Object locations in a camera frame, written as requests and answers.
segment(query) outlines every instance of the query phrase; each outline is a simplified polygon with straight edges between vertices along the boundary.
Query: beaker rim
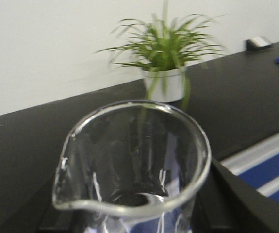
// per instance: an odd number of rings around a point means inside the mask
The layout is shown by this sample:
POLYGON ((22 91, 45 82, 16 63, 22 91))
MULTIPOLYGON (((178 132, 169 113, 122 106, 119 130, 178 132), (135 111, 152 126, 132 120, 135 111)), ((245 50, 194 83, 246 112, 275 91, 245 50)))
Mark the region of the beaker rim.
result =
POLYGON ((103 107, 100 107, 96 109, 95 111, 91 112, 90 114, 86 115, 84 118, 82 118, 68 133, 68 136, 66 138, 66 141, 64 143, 63 151, 61 154, 61 160, 59 163, 59 166, 56 170, 55 175, 55 181, 53 185, 53 193, 52 193, 52 202, 53 206, 56 209, 59 210, 88 210, 88 211, 96 211, 96 212, 103 212, 108 215, 117 216, 117 217, 137 217, 137 216, 155 216, 159 215, 162 212, 166 212, 169 210, 173 210, 184 203, 186 203, 189 199, 194 197, 198 190, 202 187, 204 184, 209 170, 210 170, 210 164, 211 164, 211 147, 208 141, 208 138, 204 132, 204 130, 201 128, 201 126, 187 113, 184 111, 164 103, 154 102, 150 100, 124 100, 124 101, 118 101, 112 104, 105 105, 103 107), (200 132, 200 135, 202 136, 202 141, 204 142, 204 146, 206 149, 207 154, 205 155, 205 158, 203 159, 203 167, 198 174, 198 177, 196 180, 190 182, 187 184, 183 190, 179 194, 177 194, 174 197, 166 199, 162 204, 157 205, 142 205, 142 206, 125 206, 125 205, 119 205, 114 203, 108 203, 108 202, 101 202, 99 200, 90 200, 90 199, 82 199, 82 200, 72 200, 67 202, 60 203, 58 201, 57 193, 55 192, 55 187, 58 183, 59 179, 59 170, 61 169, 61 161, 64 158, 64 152, 65 147, 67 144, 67 141, 71 137, 75 137, 77 134, 80 133, 82 128, 91 120, 96 118, 97 116, 100 116, 108 111, 114 110, 114 109, 120 109, 120 108, 126 108, 126 107, 133 107, 133 106, 144 106, 147 108, 154 108, 160 111, 164 111, 167 113, 175 112, 182 117, 186 118, 189 122, 191 122, 200 132))

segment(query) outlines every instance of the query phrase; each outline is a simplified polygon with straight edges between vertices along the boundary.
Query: spider plant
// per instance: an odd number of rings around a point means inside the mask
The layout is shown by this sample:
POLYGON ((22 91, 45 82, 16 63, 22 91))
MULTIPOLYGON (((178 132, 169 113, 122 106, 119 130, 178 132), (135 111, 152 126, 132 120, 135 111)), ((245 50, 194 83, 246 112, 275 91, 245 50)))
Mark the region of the spider plant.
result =
MULTIPOLYGON (((190 84, 184 69, 186 63, 203 61, 204 55, 222 55, 222 46, 215 43, 212 36, 201 32, 213 21, 212 18, 203 14, 191 14, 175 18, 168 24, 167 12, 168 0, 165 0, 161 19, 156 14, 152 14, 151 23, 133 18, 121 20, 120 25, 113 32, 120 30, 118 36, 127 34, 127 43, 100 51, 110 51, 110 63, 122 67, 140 67, 151 72, 178 69, 184 80, 185 98, 189 98, 190 84), (127 51, 133 55, 132 61, 116 62, 117 58, 127 51)), ((155 79, 155 83, 152 84, 148 97, 158 80, 155 79)))

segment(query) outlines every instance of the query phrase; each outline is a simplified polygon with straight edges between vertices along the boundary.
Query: white wall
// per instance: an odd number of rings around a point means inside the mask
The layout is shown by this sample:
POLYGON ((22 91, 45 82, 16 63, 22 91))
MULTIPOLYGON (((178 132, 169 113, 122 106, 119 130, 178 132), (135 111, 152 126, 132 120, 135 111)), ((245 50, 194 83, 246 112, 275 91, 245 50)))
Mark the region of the white wall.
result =
MULTIPOLYGON (((107 69, 118 45, 109 32, 123 18, 150 20, 161 0, 0 0, 0 115, 140 78, 138 70, 107 69)), ((228 48, 264 35, 279 41, 277 0, 170 0, 170 18, 218 18, 209 33, 228 48)))

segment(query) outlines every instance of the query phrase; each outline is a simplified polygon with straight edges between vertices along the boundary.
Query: clear glass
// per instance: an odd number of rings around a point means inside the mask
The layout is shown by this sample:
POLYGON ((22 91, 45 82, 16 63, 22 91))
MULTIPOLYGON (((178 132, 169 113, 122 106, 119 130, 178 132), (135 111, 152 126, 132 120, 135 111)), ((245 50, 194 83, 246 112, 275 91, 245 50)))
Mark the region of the clear glass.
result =
POLYGON ((186 113, 152 101, 117 102, 68 134, 53 205, 84 210, 85 233, 188 233, 210 162, 207 137, 186 113))

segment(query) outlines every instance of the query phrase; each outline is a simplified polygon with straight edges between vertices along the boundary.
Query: white pot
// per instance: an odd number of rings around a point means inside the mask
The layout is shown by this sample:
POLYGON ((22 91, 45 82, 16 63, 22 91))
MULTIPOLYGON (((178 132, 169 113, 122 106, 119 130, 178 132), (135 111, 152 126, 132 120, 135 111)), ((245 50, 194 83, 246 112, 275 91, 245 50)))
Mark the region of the white pot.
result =
POLYGON ((184 77, 179 69, 169 71, 143 71, 148 99, 161 103, 181 100, 184 97, 184 77))

